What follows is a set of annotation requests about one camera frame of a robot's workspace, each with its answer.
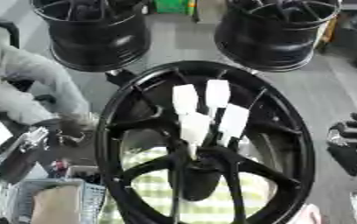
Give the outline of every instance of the glove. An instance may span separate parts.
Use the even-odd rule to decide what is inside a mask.
[[[62,130],[60,119],[51,119],[43,122],[38,122],[33,124],[32,127],[44,127],[49,130],[48,139],[46,141],[49,147],[62,145],[63,139],[61,136]]]
[[[328,131],[328,151],[351,176],[357,176],[357,114],[352,120],[338,122]]]

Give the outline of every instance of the person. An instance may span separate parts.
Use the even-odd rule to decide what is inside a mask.
[[[8,81],[38,81],[52,90],[56,113],[48,111],[30,93],[21,92]],[[57,62],[41,55],[0,43],[0,112],[24,125],[32,126],[57,121],[79,128],[70,137],[80,141],[85,132],[94,130],[98,116],[90,112],[90,106],[77,88],[66,69]]]

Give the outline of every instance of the black chair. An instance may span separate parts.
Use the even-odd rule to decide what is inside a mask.
[[[0,18],[0,28],[5,29],[9,33],[9,44],[19,48],[19,29],[17,26],[6,19]],[[27,92],[32,87],[34,80],[12,80],[9,81],[11,85],[19,91]],[[54,97],[49,94],[42,94],[35,97],[36,101],[55,103]]]

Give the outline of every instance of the wheel rim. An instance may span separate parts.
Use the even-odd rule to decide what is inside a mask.
[[[221,175],[227,180],[234,202],[234,221],[232,223],[246,223],[246,221],[254,224],[285,223],[303,205],[314,180],[314,150],[310,135],[297,111],[270,84],[249,73],[213,62],[186,61],[163,65],[146,71],[131,83],[122,87],[102,113],[96,135],[97,163],[107,188],[115,198],[120,210],[129,214],[131,219],[141,223],[181,223],[178,219],[179,206],[175,202],[178,201],[178,196],[182,193],[181,180],[183,180],[186,171],[185,167],[191,163],[186,155],[186,150],[184,150],[186,146],[177,141],[179,133],[177,117],[169,106],[160,103],[162,100],[151,97],[152,94],[150,93],[152,92],[150,91],[163,85],[168,86],[167,83],[170,81],[173,81],[173,85],[194,82],[196,86],[208,79],[215,78],[229,80],[231,84],[233,83],[234,87],[232,88],[246,89],[243,92],[253,96],[247,96],[247,99],[244,99],[245,97],[242,98],[242,95],[240,97],[233,95],[233,103],[242,106],[248,106],[245,104],[250,102],[249,99],[253,100],[262,89],[267,89],[267,94],[261,100],[256,114],[261,114],[261,108],[265,111],[274,107],[275,115],[281,120],[279,122],[263,119],[260,121],[257,119],[257,115],[251,116],[246,134],[251,136],[251,133],[263,132],[271,140],[277,138],[289,139],[286,142],[291,143],[289,147],[292,151],[290,153],[294,158],[286,163],[283,173],[280,173],[265,165],[238,156],[233,150],[215,146],[212,141],[199,150],[201,158],[217,161],[216,163],[220,165]],[[137,121],[117,122],[117,120],[122,120],[126,116],[123,115],[123,111],[126,111],[125,114],[129,115],[128,117],[132,117],[130,115],[132,108],[129,106],[132,102],[129,101],[134,101],[134,95],[138,96],[138,100],[142,99],[144,105],[155,112],[154,115],[137,119]],[[119,149],[123,143],[123,133],[126,130],[133,129],[162,130],[164,140],[172,148],[171,152],[164,157],[124,171]],[[276,147],[278,150],[283,148],[281,145],[276,145]],[[158,213],[143,201],[133,189],[128,187],[135,177],[162,169],[172,170],[174,178],[177,180],[173,184],[173,206],[170,217]],[[247,219],[243,209],[245,202],[242,200],[242,192],[239,182],[237,182],[238,172],[243,171],[271,179],[278,185],[276,194],[267,206]]]

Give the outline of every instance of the black wheel rim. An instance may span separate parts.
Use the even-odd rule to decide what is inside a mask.
[[[68,23],[111,23],[117,19],[133,17],[133,11],[140,11],[145,1],[112,1],[112,0],[30,0],[34,11],[42,18]],[[88,16],[78,19],[77,14],[87,13]]]
[[[261,103],[258,103],[259,109],[273,108],[280,121],[258,120],[256,117],[261,114],[258,110],[253,113],[256,115],[250,117],[246,134],[250,136],[251,133],[259,132],[269,136],[270,139],[277,137],[286,139],[291,143],[289,147],[291,147],[292,160],[289,165],[283,168],[283,172],[273,171],[265,165],[238,156],[233,150],[215,146],[214,143],[204,145],[204,148],[199,150],[200,157],[212,158],[218,161],[217,163],[222,167],[219,171],[227,180],[234,202],[234,221],[232,223],[285,223],[304,204],[314,180],[314,150],[309,132],[298,112],[270,84],[250,73],[213,62],[183,61],[158,66],[144,72],[128,85],[122,87],[112,97],[101,115],[96,135],[96,159],[107,188],[115,198],[120,211],[124,214],[123,218],[126,219],[125,217],[127,217],[127,221],[158,224],[182,223],[179,221],[179,205],[176,202],[182,193],[180,186],[182,186],[183,167],[190,162],[188,162],[188,156],[186,150],[184,150],[185,145],[176,141],[179,131],[177,117],[169,106],[161,106],[159,102],[155,101],[149,95],[151,93],[149,91],[166,84],[166,81],[173,81],[173,85],[195,83],[194,85],[197,86],[201,85],[200,82],[209,79],[226,79],[231,84],[233,83],[234,88],[245,89],[244,92],[251,96],[244,99],[246,98],[245,95],[236,98],[233,94],[232,101],[234,104],[242,102],[241,105],[244,104],[242,106],[246,107],[260,92],[266,89],[266,94],[262,97]],[[127,115],[131,113],[131,108],[129,108],[132,103],[130,97],[133,98],[134,95],[139,96],[136,99],[143,101],[144,105],[149,107],[153,113],[137,121],[117,122],[117,120],[122,120],[126,116],[123,113]],[[125,130],[131,129],[160,131],[172,150],[165,157],[159,157],[123,171],[120,145]],[[277,145],[276,147],[279,147],[279,150],[282,148],[288,150],[285,146]],[[170,217],[158,213],[143,201],[133,189],[128,187],[135,177],[162,169],[173,170],[176,179],[175,184],[173,184],[173,206]],[[242,199],[239,182],[237,182],[238,172],[243,171],[271,179],[278,185],[276,194],[267,206],[249,218],[245,216],[243,209],[245,202]]]

